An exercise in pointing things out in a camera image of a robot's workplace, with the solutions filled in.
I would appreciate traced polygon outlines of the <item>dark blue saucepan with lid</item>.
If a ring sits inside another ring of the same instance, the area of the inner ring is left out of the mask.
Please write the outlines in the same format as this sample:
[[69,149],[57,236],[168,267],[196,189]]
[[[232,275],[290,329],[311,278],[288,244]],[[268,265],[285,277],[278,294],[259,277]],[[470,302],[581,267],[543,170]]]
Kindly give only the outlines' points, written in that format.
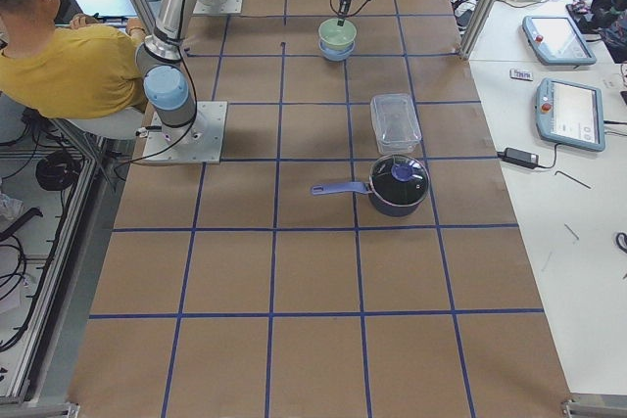
[[371,204],[382,214],[403,217],[412,214],[427,197],[430,177],[424,165],[405,155],[389,155],[371,167],[368,180],[314,185],[314,196],[339,193],[368,195]]

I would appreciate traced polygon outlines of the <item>teach pendant near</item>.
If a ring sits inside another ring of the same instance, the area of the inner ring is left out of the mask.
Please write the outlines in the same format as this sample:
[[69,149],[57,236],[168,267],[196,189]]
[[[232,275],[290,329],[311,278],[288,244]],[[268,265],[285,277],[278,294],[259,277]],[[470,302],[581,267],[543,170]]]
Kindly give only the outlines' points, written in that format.
[[534,109],[542,140],[590,152],[605,149],[599,88],[544,78],[537,88]]

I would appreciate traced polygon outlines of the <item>person in yellow shirt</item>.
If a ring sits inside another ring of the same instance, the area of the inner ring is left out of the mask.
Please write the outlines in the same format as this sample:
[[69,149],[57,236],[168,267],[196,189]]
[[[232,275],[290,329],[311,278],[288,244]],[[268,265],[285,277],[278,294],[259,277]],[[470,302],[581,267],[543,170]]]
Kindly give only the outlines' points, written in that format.
[[146,37],[139,19],[125,30],[75,15],[69,26],[55,19],[60,0],[1,0],[8,35],[1,49],[1,91],[49,118],[90,119],[134,108],[148,100],[135,63]]

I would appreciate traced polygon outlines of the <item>teach pendant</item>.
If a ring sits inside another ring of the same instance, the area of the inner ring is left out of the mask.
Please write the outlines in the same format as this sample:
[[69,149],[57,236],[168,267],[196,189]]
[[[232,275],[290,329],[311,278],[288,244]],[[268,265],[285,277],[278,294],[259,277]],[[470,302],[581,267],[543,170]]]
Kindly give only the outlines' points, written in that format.
[[521,27],[543,65],[579,67],[597,61],[570,17],[526,16]]
[[544,78],[537,88],[534,109],[542,140],[590,152],[605,149],[599,88]]

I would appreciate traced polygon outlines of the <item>teach pendant far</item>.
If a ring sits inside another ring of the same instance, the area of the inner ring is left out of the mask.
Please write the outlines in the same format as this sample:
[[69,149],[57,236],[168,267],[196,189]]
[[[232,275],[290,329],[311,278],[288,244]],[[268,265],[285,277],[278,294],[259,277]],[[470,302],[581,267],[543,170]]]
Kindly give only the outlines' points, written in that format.
[[526,16],[521,27],[543,65],[579,67],[597,61],[570,17]]

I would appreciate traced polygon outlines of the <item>blue bowl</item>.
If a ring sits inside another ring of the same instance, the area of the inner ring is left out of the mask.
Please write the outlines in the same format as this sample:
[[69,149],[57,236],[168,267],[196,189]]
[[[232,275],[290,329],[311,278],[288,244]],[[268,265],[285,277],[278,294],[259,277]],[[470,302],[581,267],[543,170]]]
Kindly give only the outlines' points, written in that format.
[[331,62],[342,62],[347,60],[354,52],[355,46],[355,43],[351,43],[346,48],[337,50],[326,46],[322,41],[318,43],[322,57]]

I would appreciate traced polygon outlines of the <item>green bowl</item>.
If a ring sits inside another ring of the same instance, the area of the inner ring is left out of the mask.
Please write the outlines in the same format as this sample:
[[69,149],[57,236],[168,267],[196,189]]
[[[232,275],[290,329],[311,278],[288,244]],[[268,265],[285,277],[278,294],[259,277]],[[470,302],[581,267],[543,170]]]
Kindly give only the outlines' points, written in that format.
[[357,37],[357,28],[348,20],[325,20],[319,25],[317,31],[320,44],[334,51],[352,47]]

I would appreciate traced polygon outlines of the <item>black power adapter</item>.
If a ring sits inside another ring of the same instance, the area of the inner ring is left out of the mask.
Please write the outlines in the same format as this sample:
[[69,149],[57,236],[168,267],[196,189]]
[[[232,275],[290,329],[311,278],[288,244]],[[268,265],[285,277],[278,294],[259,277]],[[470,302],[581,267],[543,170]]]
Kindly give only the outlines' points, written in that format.
[[506,147],[502,151],[498,151],[497,156],[505,163],[511,163],[524,168],[535,169],[539,166],[539,158],[536,154],[511,147]]

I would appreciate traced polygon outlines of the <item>clear plastic food container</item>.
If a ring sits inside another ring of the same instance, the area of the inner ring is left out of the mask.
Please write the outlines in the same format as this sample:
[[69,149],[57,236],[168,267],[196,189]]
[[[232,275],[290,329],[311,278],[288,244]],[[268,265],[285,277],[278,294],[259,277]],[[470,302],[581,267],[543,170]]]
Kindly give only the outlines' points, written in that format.
[[422,133],[410,95],[375,95],[370,101],[370,115],[381,155],[410,154],[421,142]]

